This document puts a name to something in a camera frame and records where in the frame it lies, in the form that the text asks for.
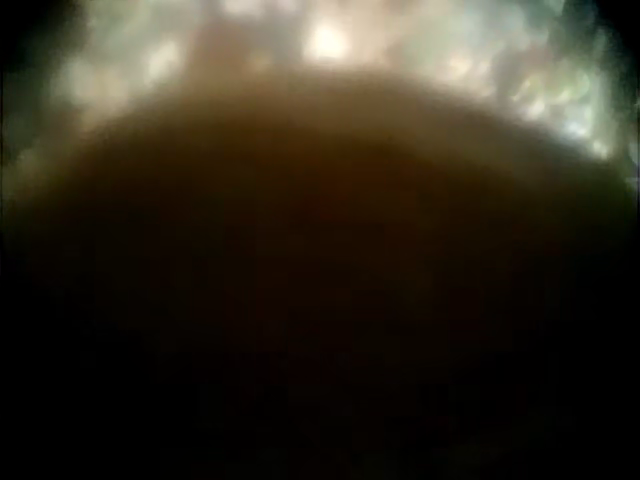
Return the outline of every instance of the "bright light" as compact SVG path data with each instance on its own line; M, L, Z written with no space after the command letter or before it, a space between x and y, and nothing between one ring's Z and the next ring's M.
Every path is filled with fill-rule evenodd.
M180 50L176 42L162 44L147 60L147 83L153 84L168 77L178 68L180 61Z
M547 109L544 101L537 99L524 110L524 117L527 120L538 120Z
M593 153L603 159L607 158L611 153L611 149L600 140L594 140L591 144L591 149L593 150Z
M351 47L340 30L329 25L318 25L311 33L306 54L312 60L343 60Z
M469 73L473 67L473 60L467 55L454 55L449 60L449 72L453 78L460 78Z
M567 135L573 138L586 138L590 133L590 129L587 125L575 120L565 123L563 130L567 133Z
M232 16L259 18L264 15L262 0L223 0L222 8Z

